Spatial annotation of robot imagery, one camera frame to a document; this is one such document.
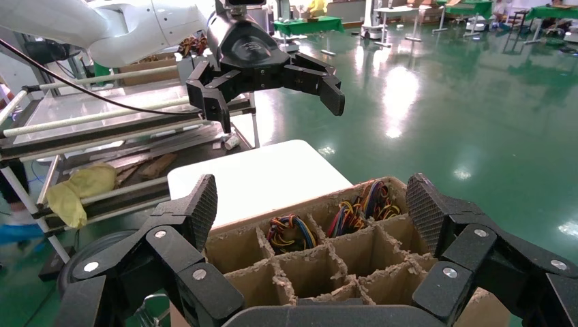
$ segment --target green table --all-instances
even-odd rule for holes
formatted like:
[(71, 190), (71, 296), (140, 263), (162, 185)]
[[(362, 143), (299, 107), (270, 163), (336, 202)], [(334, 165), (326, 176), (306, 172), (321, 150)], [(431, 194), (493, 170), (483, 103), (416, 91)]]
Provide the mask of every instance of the green table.
[(287, 36), (325, 31), (345, 32), (341, 18), (337, 17), (319, 17), (316, 22), (304, 22), (302, 20), (275, 22), (275, 30)]
[(447, 0), (438, 0), (438, 5), (443, 5), (445, 12), (458, 15), (475, 15), (478, 14), (483, 18), (490, 18), (492, 11), (492, 1), (482, 0), (462, 0), (457, 5), (446, 6)]
[(466, 33), (463, 36), (473, 36), (478, 35), (476, 33), (475, 26), (478, 24), (478, 16), (482, 16), (483, 18), (489, 19), (492, 15), (492, 1), (488, 0), (462, 0), (456, 5), (447, 6), (448, 0), (438, 0), (438, 5), (443, 5), (444, 10), (442, 12), (442, 20), (440, 21), (440, 28), (434, 29), (433, 32), (442, 32), (447, 31), (444, 28), (444, 17), (446, 12), (450, 14), (458, 14), (458, 15), (472, 15), (474, 16), (474, 28), (472, 29), (471, 33)]
[[(530, 13), (526, 16), (526, 19), (534, 18), (572, 18), (578, 19), (578, 8), (562, 9), (556, 7), (546, 7), (545, 5), (540, 7), (534, 7), (530, 10)], [(536, 28), (536, 33), (534, 33), (534, 38), (532, 41), (526, 41), (524, 44), (538, 43), (538, 35), (540, 34), (541, 24)]]

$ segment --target yellow cloth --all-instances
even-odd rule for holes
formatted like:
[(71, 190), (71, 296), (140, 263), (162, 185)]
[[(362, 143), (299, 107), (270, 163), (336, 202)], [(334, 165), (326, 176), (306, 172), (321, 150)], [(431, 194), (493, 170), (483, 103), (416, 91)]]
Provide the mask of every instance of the yellow cloth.
[(68, 181), (56, 184), (46, 192), (48, 205), (66, 225), (81, 228), (87, 224), (87, 213), (80, 199), (97, 196), (115, 188), (117, 171), (99, 163), (75, 172)]
[(325, 16), (327, 13), (327, 2), (325, 0), (313, 0), (309, 4), (311, 17)]

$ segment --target white robot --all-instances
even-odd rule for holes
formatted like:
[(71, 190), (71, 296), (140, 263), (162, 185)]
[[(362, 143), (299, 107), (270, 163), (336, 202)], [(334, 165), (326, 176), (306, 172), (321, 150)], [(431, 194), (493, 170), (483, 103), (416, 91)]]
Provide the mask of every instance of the white robot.
[(206, 31), (214, 13), (209, 0), (0, 0), (0, 26), (86, 48), (106, 67), (128, 65)]
[[(389, 0), (389, 6), (392, 5), (393, 0)], [(367, 0), (365, 2), (365, 18), (361, 25), (361, 37), (369, 38), (371, 40), (381, 39), (383, 33), (383, 24), (381, 24), (378, 13), (375, 9), (382, 7), (382, 0)]]
[(246, 14), (264, 0), (0, 0), (0, 25), (86, 48), (106, 67), (129, 65), (197, 31), (217, 67), (199, 64), (187, 81), (190, 104), (230, 133), (227, 103), (237, 95), (285, 87), (317, 95), (341, 116), (345, 95), (335, 68), (289, 55)]

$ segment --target black cable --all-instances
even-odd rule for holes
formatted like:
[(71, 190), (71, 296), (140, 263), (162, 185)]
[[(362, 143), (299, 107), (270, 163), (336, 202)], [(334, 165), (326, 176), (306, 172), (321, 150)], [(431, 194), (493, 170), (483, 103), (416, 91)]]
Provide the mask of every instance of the black cable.
[(82, 87), (76, 85), (76, 84), (72, 84), (71, 82), (67, 81), (66, 79), (58, 76), (57, 74), (55, 74), (54, 72), (50, 71), (49, 69), (46, 69), (46, 67), (44, 67), (43, 65), (40, 65), (39, 63), (37, 63), (36, 61), (34, 61), (32, 58), (28, 57), (27, 55), (23, 54), (21, 51), (19, 51), (18, 49), (16, 49), (15, 47), (11, 46), (9, 43), (7, 43), (6, 41), (4, 41), (3, 39), (0, 39), (0, 44), (4, 47), (7, 48), (8, 50), (10, 50), (11, 52), (13, 52), (15, 55), (19, 56), (20, 58), (22, 58), (23, 60), (25, 60), (27, 63), (31, 64), (32, 66), (40, 69), (41, 71), (43, 71), (44, 73), (52, 76), (53, 78), (61, 81), (62, 83), (68, 85), (69, 87), (72, 87), (73, 89), (76, 89), (80, 92), (86, 93), (90, 96), (93, 96), (99, 100), (108, 102), (109, 104), (114, 104), (115, 106), (119, 106), (125, 109), (129, 109), (129, 110), (134, 110), (134, 111), (139, 111), (139, 112), (148, 112), (149, 114), (166, 114), (166, 115), (170, 115), (170, 116), (183, 116), (183, 115), (198, 115), (198, 111), (195, 112), (162, 112), (162, 111), (155, 111), (155, 110), (147, 110), (147, 109), (141, 109), (141, 108), (136, 108), (133, 106), (128, 106), (126, 104), (121, 104), (119, 102), (116, 102), (114, 100), (111, 99), (106, 99), (105, 97), (98, 95), (92, 91), (83, 89)]
[(36, 310), (34, 310), (34, 312), (32, 313), (32, 315), (28, 318), (28, 320), (22, 325), (22, 327), (27, 327), (32, 320), (34, 319), (34, 317), (40, 312), (40, 310), (42, 310), (42, 308), (44, 307), (44, 305), (46, 305), (46, 302), (48, 302), (48, 299), (50, 298), (50, 296), (52, 295), (52, 293), (54, 293), (54, 291), (56, 290), (56, 283), (54, 283), (54, 285), (52, 286), (52, 288), (50, 289), (50, 291), (48, 291), (47, 295), (42, 299), (42, 302), (38, 305), (38, 307), (36, 308)]
[(73, 72), (70, 71), (70, 69), (62, 66), (62, 64), (61, 64), (60, 62), (58, 62), (58, 61), (55, 61), (55, 63), (58, 65), (58, 68), (60, 68), (60, 70), (61, 70), (66, 76), (68, 76), (68, 77), (70, 77), (70, 78), (75, 78), (75, 79), (76, 79), (76, 76), (74, 75)]

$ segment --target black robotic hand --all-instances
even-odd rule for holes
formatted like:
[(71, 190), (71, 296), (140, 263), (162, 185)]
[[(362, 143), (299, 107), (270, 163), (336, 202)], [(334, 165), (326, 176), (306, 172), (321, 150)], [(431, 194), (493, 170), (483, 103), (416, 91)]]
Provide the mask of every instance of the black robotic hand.
[(201, 63), (187, 81), (190, 104), (203, 118), (219, 121), (231, 132), (227, 103), (238, 95), (286, 87), (317, 95), (335, 115), (341, 116), (345, 95), (335, 68), (307, 55), (281, 51), (277, 42), (250, 17), (223, 13), (211, 22), (209, 46), (219, 68)]

